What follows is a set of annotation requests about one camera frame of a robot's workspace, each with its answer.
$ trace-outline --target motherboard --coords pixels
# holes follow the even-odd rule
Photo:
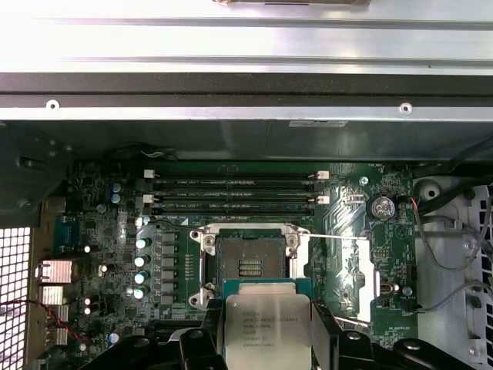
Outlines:
[[[76,162],[40,295],[88,341],[199,327],[228,279],[309,278],[343,328],[389,348],[418,336],[411,173],[372,163]]]

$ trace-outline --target red wire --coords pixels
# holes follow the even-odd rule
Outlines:
[[[418,204],[416,203],[416,198],[411,197],[411,202],[413,202],[413,208],[414,210],[418,210]]]
[[[81,339],[83,341],[88,341],[89,338],[86,337],[85,335],[81,335],[75,331],[72,330],[70,325],[64,321],[62,321],[56,313],[47,305],[41,303],[40,301],[33,301],[32,299],[15,299],[13,301],[7,301],[7,302],[2,302],[0,303],[0,306],[6,306],[7,304],[17,304],[17,303],[32,303],[35,304],[36,306],[42,308],[43,310],[46,311],[48,316],[54,320],[56,320],[56,323],[60,325],[62,328],[64,328],[69,334],[73,335],[74,338],[76,339]]]

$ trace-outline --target perforated metal grille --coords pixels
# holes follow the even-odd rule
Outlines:
[[[481,210],[479,212],[479,222],[481,223],[481,227],[485,225],[485,220],[486,220],[486,200],[481,201]],[[489,224],[488,224],[488,229],[486,231],[486,237],[485,239],[489,241],[490,243],[493,241],[491,239],[491,236],[493,236],[493,232],[491,232],[491,227],[493,223],[491,222],[493,220],[493,214],[489,218]],[[490,284],[490,280],[493,274],[491,271],[491,262],[490,260],[485,256],[484,253],[481,252],[481,268],[482,268],[482,274],[483,274],[483,282]],[[491,304],[486,304],[486,322],[487,325],[485,327],[486,331],[486,352],[488,356],[488,365],[493,367],[493,306]]]
[[[31,229],[0,229],[0,302],[26,299]],[[25,304],[0,306],[0,370],[21,368],[24,362]]]

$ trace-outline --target capacitor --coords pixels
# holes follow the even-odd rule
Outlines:
[[[395,202],[385,195],[377,195],[367,202],[367,215],[373,220],[387,221],[395,216]]]
[[[99,252],[101,250],[101,248],[99,248],[99,246],[97,245],[86,245],[84,247],[84,252],[86,253],[95,253],[95,252]]]
[[[111,191],[113,193],[119,193],[121,190],[122,190],[122,185],[120,185],[119,183],[112,184]]]
[[[113,195],[111,196],[111,203],[113,203],[113,204],[118,204],[118,203],[120,203],[120,200],[121,200],[121,199],[122,199],[122,198],[121,198],[121,196],[120,196],[120,195],[118,195],[118,194],[113,194]]]
[[[114,271],[114,270],[115,270],[114,264],[102,264],[101,265],[101,272],[108,272],[108,271]]]
[[[91,296],[87,297],[87,298],[84,300],[84,304],[85,304],[86,306],[89,306],[89,305],[91,305],[91,304],[93,304],[93,303],[97,303],[97,302],[99,302],[99,296],[98,296],[97,294],[93,294],[93,295],[91,295]]]
[[[98,213],[104,214],[106,212],[106,206],[104,204],[98,204],[96,210],[98,211]]]
[[[98,303],[93,303],[90,306],[87,306],[84,308],[84,314],[90,315],[93,314],[94,312],[99,310],[99,304]]]
[[[140,271],[134,278],[133,280],[137,284],[142,284],[144,281],[146,281],[149,278],[149,273],[147,271]]]
[[[108,337],[109,343],[115,345],[120,340],[120,336],[117,333],[111,333]]]
[[[142,267],[144,264],[148,264],[149,262],[151,261],[151,257],[149,256],[140,256],[140,257],[137,257],[133,263],[137,266],[137,267]]]
[[[148,247],[151,245],[152,241],[148,237],[142,237],[136,241],[136,247],[137,249],[143,249],[145,247]]]
[[[142,299],[148,291],[149,289],[147,289],[147,287],[138,287],[133,290],[133,296],[136,299]]]

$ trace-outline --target cable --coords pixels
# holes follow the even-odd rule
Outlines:
[[[62,328],[64,328],[69,334],[71,334],[75,339],[81,339],[83,341],[88,341],[89,338],[86,337],[85,335],[81,335],[75,331],[72,330],[70,325],[67,322],[62,321],[57,314],[47,305],[41,303],[40,301],[33,301],[32,299],[14,299],[12,301],[7,301],[7,302],[2,302],[0,303],[0,306],[6,306],[9,304],[21,304],[21,303],[31,303],[35,304],[36,306],[42,308],[43,310],[46,311],[48,316],[56,321],[58,325],[60,325]]]
[[[493,182],[492,175],[466,180],[458,184],[456,187],[452,187],[451,189],[440,194],[438,197],[429,200],[428,202],[421,202],[419,205],[419,214],[420,216],[429,214],[430,212],[438,210],[447,205],[454,198],[463,194],[467,189],[477,187],[479,185],[489,185],[491,182]]]
[[[121,156],[124,159],[134,159],[139,154],[148,158],[165,157],[167,160],[178,160],[176,150],[168,146],[155,146],[148,143],[126,143],[121,146],[116,146],[107,150],[102,155],[103,160],[119,159]]]
[[[413,170],[414,178],[432,175],[446,175],[455,170],[459,164],[475,156],[476,154],[491,149],[493,147],[493,137],[481,141],[473,146],[462,150],[459,154],[452,157],[448,162],[420,166]]]
[[[486,206],[486,218],[485,222],[483,224],[483,228],[481,229],[481,232],[479,234],[478,242],[475,245],[475,249],[472,252],[472,255],[465,261],[465,263],[459,267],[446,267],[443,264],[441,264],[436,256],[434,255],[433,249],[431,248],[430,244],[428,243],[428,240],[426,238],[426,234],[424,232],[424,227],[423,223],[421,222],[421,218],[419,215],[418,211],[418,205],[416,204],[416,200],[412,197],[411,202],[413,203],[413,208],[414,208],[414,218],[416,220],[416,225],[418,226],[418,231],[419,235],[421,237],[421,240],[423,241],[423,245],[426,248],[426,250],[430,253],[431,255],[431,260],[433,261],[434,265],[437,266],[438,268],[441,268],[442,270],[450,271],[450,272],[457,272],[457,271],[462,271],[466,269],[467,267],[471,266],[471,264],[474,262],[475,258],[478,256],[478,252],[481,249],[481,245],[483,244],[483,241],[485,241],[485,236],[486,236],[486,231],[488,230],[488,225],[490,222],[491,218],[491,202],[493,201],[493,196],[489,197],[487,200],[487,206]]]
[[[479,281],[479,280],[473,280],[473,281],[468,281],[467,283],[464,283],[460,287],[456,288],[443,301],[438,302],[437,304],[435,304],[435,305],[433,305],[433,306],[431,306],[429,308],[418,308],[416,310],[416,313],[418,313],[418,314],[426,314],[426,313],[429,313],[429,312],[438,311],[440,308],[443,308],[448,303],[450,303],[450,301],[452,299],[454,299],[455,296],[457,296],[458,294],[460,294],[465,289],[469,289],[469,288],[483,288],[483,289],[486,289],[488,291],[488,293],[489,293],[490,298],[493,299],[493,297],[492,297],[493,296],[493,289],[491,288],[491,286],[489,284],[483,283],[482,281]]]
[[[445,224],[450,224],[451,227],[454,227],[454,225],[460,221],[455,220],[451,217],[441,216],[441,215],[421,217],[421,223],[423,225],[430,224],[433,222],[444,222]],[[481,239],[480,232],[475,230],[474,228],[472,228],[471,226],[469,226],[467,224],[461,223],[461,225],[462,225],[462,230],[466,234],[471,235],[476,240],[476,243],[479,244],[479,241]],[[486,256],[489,258],[490,262],[493,264],[493,246],[491,245],[491,243],[487,240],[483,240],[483,243],[481,244],[481,249],[486,254]]]

